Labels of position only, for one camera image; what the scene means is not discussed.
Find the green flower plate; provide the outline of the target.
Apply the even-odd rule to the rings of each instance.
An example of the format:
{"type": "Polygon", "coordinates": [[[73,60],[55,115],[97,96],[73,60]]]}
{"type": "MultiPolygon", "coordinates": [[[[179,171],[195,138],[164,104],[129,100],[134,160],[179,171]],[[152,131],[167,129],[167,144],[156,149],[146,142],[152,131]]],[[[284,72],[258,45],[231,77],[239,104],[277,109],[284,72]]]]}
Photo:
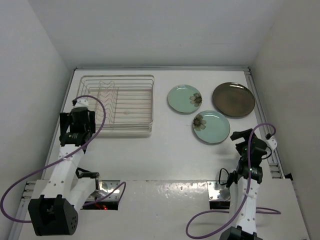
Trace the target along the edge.
{"type": "Polygon", "coordinates": [[[191,114],[195,112],[203,102],[200,91],[187,84],[181,84],[173,87],[168,95],[169,106],[182,114],[191,114]]]}
{"type": "Polygon", "coordinates": [[[195,135],[207,144],[219,144],[230,134],[230,123],[221,113],[205,110],[198,113],[192,121],[195,135]]]}

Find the brown ceramic plate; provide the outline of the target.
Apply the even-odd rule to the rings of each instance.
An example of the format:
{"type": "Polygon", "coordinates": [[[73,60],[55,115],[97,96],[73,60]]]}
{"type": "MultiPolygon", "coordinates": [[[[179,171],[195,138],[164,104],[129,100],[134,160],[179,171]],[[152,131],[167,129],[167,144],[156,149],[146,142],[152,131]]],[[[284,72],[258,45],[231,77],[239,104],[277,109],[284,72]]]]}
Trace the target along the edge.
{"type": "Polygon", "coordinates": [[[225,82],[218,85],[212,93],[212,102],[217,110],[232,118],[249,115],[256,105],[253,93],[236,82],[225,82]]]}

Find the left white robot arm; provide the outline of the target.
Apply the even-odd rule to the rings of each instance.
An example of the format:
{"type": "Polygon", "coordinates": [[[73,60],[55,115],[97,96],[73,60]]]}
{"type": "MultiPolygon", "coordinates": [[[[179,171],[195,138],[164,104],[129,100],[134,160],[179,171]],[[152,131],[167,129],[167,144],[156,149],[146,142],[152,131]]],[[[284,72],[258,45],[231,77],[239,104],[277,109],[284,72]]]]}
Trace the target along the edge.
{"type": "Polygon", "coordinates": [[[97,188],[97,172],[85,174],[73,185],[78,165],[95,131],[95,113],[87,107],[76,106],[69,113],[60,113],[59,157],[62,161],[55,165],[40,197],[31,199],[28,205],[37,236],[75,233],[78,213],[97,188]]]}

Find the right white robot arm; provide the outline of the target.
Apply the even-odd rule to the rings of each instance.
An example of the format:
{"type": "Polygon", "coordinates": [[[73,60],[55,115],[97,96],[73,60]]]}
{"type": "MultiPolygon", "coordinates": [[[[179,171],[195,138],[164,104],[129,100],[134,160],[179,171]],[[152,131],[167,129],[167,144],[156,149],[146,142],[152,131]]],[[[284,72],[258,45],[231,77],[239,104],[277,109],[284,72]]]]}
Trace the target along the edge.
{"type": "Polygon", "coordinates": [[[256,226],[257,196],[263,179],[260,164],[267,154],[267,144],[253,129],[235,131],[230,137],[232,141],[241,138],[244,141],[235,145],[240,159],[226,183],[230,193],[230,225],[221,233],[221,240],[260,239],[256,226]]]}

